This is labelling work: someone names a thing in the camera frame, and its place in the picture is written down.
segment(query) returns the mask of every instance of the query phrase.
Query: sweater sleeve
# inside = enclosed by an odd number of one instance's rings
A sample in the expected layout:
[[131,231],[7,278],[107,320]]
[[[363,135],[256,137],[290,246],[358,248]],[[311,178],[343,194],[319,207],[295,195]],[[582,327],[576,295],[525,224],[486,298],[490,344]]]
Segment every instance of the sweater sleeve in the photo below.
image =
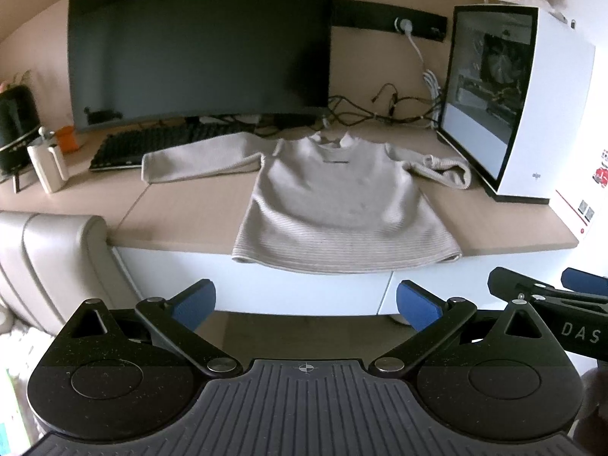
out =
[[448,187],[461,190],[470,187],[470,166],[463,159],[424,155],[392,144],[385,144],[385,149],[387,155],[393,161],[401,162],[403,168],[408,171],[430,178]]
[[278,140],[240,132],[144,155],[142,180],[163,184],[228,173],[256,171]]

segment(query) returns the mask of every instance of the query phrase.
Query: black monitor screen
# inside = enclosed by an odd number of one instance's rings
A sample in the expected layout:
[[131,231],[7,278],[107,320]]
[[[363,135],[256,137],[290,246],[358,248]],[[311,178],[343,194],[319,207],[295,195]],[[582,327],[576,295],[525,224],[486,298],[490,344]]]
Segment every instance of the black monitor screen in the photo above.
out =
[[75,125],[318,114],[330,20],[331,0],[70,0]]

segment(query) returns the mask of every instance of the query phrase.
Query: white computer tower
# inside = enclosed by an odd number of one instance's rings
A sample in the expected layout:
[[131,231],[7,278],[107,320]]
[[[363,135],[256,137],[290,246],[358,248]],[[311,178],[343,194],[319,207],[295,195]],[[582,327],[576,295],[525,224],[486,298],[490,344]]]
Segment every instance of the white computer tower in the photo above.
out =
[[458,6],[438,132],[498,201],[548,204],[594,58],[580,33],[537,7]]

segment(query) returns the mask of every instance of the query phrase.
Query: orange container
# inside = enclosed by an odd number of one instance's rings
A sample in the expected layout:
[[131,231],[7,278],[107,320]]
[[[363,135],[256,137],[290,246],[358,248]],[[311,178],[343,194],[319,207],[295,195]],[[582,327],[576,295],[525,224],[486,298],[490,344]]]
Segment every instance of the orange container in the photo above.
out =
[[74,126],[72,125],[57,130],[57,132],[55,132],[55,137],[57,138],[57,143],[63,154],[80,149],[80,144],[78,143],[78,138]]

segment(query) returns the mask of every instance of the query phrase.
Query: white cable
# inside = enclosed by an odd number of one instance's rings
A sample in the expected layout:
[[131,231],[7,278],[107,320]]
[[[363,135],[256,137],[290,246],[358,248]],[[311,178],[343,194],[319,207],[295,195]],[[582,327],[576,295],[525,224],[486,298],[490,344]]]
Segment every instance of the white cable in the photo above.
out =
[[[409,21],[408,19],[395,19],[394,28],[396,29],[396,31],[398,33],[403,34],[408,38],[409,42],[412,44],[413,48],[416,50],[416,53],[418,53],[418,57],[420,58],[420,62],[422,63],[422,69],[424,71],[423,72],[424,83],[425,83],[426,87],[428,88],[429,93],[431,94],[431,103],[433,105],[436,105],[437,101],[439,100],[439,97],[442,95],[442,88],[439,86],[439,81],[437,80],[437,76],[431,70],[426,68],[426,66],[424,65],[424,57],[422,56],[420,48],[418,48],[418,46],[416,46],[416,43],[414,42],[414,40],[412,38],[412,31],[413,31],[412,21]],[[435,129],[439,126],[440,114],[441,114],[441,107],[439,105],[437,105],[437,106],[435,106],[435,109],[431,113],[431,118],[434,121],[429,122],[430,128]]]

